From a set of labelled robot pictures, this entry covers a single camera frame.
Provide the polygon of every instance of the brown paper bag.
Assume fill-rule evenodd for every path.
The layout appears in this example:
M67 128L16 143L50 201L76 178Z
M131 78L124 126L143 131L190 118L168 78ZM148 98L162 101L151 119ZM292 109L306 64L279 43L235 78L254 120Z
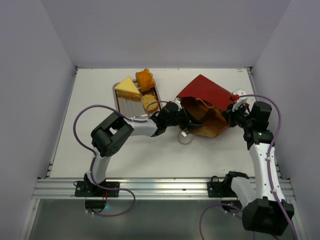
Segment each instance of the brown paper bag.
M181 106L202 122L202 127L191 130L197 135L215 138L229 126L221 115L226 111L231 93L203 75L197 76L178 95Z

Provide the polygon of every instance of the pastry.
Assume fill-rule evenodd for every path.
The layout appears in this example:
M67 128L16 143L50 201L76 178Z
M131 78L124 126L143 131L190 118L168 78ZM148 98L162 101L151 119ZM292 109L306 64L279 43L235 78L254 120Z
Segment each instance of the pastry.
M142 104L143 104L143 108L148 111L148 113L153 113L155 111L158 110L158 103L156 102L157 99L155 96L152 96L150 94L146 94L144 96L142 96Z
M143 71L136 72L135 79L141 92L146 92L156 85L152 73L147 68Z

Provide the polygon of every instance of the baking tray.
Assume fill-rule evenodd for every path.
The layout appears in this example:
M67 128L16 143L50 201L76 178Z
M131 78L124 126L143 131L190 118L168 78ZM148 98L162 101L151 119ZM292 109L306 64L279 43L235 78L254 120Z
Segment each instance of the baking tray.
M141 92L140 88L138 86L137 80L133 79L133 83L136 85L138 88L141 97L147 94L153 95L156 97L158 101L160 101L159 93L157 90L157 85L155 85L153 88L151 88L148 91ZM117 90L115 87L119 84L116 83L113 85L113 95L114 95L114 101L115 101L115 107L116 109L122 113L123 115L129 117L129 118L145 118L147 116L144 106L142 104L142 99L137 100L137 99L130 99L127 97L123 97L121 95L118 95ZM158 110L160 111L162 109L161 103L158 103Z

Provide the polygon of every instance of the white wall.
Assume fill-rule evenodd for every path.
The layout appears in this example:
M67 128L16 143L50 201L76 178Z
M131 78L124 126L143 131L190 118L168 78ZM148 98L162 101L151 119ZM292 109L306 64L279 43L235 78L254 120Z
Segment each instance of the white wall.
M292 0L253 71L257 92L282 112L277 159L291 178L309 239L320 236L319 12L319 0Z
M0 238L17 239L45 173L74 67L39 0L0 2Z
M75 65L248 67L290 0L42 0Z

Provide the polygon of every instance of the purple cable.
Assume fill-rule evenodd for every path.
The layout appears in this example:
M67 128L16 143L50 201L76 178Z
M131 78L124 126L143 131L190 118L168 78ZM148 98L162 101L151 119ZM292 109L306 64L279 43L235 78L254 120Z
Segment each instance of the purple cable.
M266 157L267 157L267 171L268 171L268 177L269 177L269 183L270 183L270 186L272 189L275 188L274 186L274 182L272 180L272 174L271 174L271 161L268 159L270 157L270 152L271 152L271 149L272 149L272 146L274 145L275 141L276 141L276 138L278 137L278 134L279 134L279 131L280 131L280 127L281 127L281 123L282 123L282 118L281 118L281 113L280 113L280 109L278 107L278 105L273 101L271 100L270 98L266 97L266 96L263 96L263 95L258 95L258 94L247 94L247 95L242 95L242 96L239 96L239 98L247 98L247 97L257 97L257 98L262 98L262 99L266 99L268 100L270 103L272 103L278 113L278 127L276 128L276 131L275 131L275 134L274 134L274 137L270 143L270 146L268 148L268 151L267 151L267 154L266 154ZM273 195L274 195L274 198L276 199L277 203L279 204L279 207L281 209L281 211L283 212L283 215L285 217L285 219L287 220L290 228L291 228L291 231L292 231L292 234L293 234L293 239L294 240L298 240L298 235L297 235L297 232L296 232L296 229L295 229L295 226L294 224L292 223L292 221L290 220L284 206L282 206L282 203L277 195L276 192L273 192Z
M152 103L150 103L148 106L146 106L146 108L145 108L145 112L146 112L146 114L147 114L147 116L148 116L148 119L150 119L150 113L148 112L148 108L152 105L152 104L156 104L156 103L169 103L168 101L154 101L154 102L152 102Z
M238 211L242 212L242 210L241 210L240 208L238 208L238 207L236 207L236 206L228 205L228 204L225 204L225 203L215 203L215 204L212 204L212 205L207 206L207 207L203 210L203 212L201 213L200 220L199 220L199 232L200 232L200 235L201 235L202 240L205 240L205 238L204 238L204 235L203 235L203 233L202 233L202 227L201 227L201 225L202 225L202 219L204 218L204 215L205 215L206 211L207 211L208 209L210 209L210 208L220 207L220 206L226 206L226 207L229 207L229 208L232 208L232 209L235 209L235 210L238 210ZM252 232L252 236L253 236L253 240L256 240L256 233L255 233L254 231Z
M81 140L80 138L78 137L78 134L77 134L77 122L78 122L78 119L80 118L80 116L87 110L89 109L92 109L92 108L104 108L104 109L109 109L115 113L117 113L119 116L123 117L124 119L127 119L129 121L132 121L132 122L136 122L136 123L146 123L148 121L148 119L146 120L135 120L135 119L131 119L131 118L128 118L126 117L125 115L123 115L122 113L118 112L117 110L113 109L112 107L109 107L109 106L105 106L105 105L100 105L100 104L97 104L97 105L91 105L91 106L88 106L86 107L85 109L83 109L81 112L79 112L79 114L75 117L74 119L74 122L73 122L73 135L75 137L75 139L77 140L77 142L82 146L84 147L85 149L93 152L94 154L94 157L93 157L93 160L91 162L91 165L90 165L90 177L93 181L93 184L98 186L99 188L101 189L104 189L104 190L108 190L108 191L126 191L126 192L129 192L130 194L132 194L133 196L133 202L131 204L131 206L126 209L125 211L122 211L120 213L116 213L116 214L101 214L101 213L94 213L94 215L97 215L97 216L100 216L100 217L116 217L116 216L120 216L120 215L123 215L123 214L126 214L127 212L129 212L133 206L135 205L136 203L136 196L135 194L129 190L129 189L126 189L126 188L109 188L109 187L104 187L104 186L101 186L99 185L96 180L94 179L94 176L92 174L92 171L93 171L93 167L94 167L94 164L95 164L95 161L96 161L96 152L93 148L85 145Z

